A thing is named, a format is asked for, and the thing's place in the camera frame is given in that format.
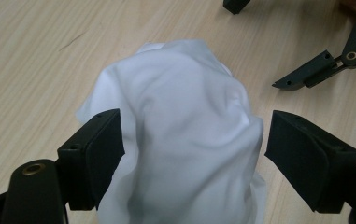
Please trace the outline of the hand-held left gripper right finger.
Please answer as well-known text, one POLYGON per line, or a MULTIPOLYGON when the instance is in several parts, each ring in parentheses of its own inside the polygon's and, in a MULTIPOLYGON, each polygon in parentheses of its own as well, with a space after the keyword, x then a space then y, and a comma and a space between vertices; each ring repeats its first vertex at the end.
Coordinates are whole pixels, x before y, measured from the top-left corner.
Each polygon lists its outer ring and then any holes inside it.
POLYGON ((265 156, 313 211, 356 207, 356 148, 292 113, 275 110, 265 156))

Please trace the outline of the white cloth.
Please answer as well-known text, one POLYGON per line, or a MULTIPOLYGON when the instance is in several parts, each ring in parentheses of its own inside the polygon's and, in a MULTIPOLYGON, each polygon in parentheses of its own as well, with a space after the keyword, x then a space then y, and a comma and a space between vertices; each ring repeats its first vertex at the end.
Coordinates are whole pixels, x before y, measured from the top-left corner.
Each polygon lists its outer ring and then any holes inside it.
POLYGON ((204 41, 147 43, 105 68, 77 118, 111 108, 125 154, 100 224, 263 224, 263 121, 204 41))

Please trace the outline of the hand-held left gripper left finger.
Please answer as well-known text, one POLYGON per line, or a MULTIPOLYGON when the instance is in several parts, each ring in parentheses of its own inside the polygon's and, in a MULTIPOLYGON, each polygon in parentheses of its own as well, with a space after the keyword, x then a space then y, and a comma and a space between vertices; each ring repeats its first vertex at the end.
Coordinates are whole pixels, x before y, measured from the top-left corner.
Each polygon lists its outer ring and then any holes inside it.
POLYGON ((57 150, 63 198, 71 210, 98 208, 125 154, 119 109, 96 114, 57 150))

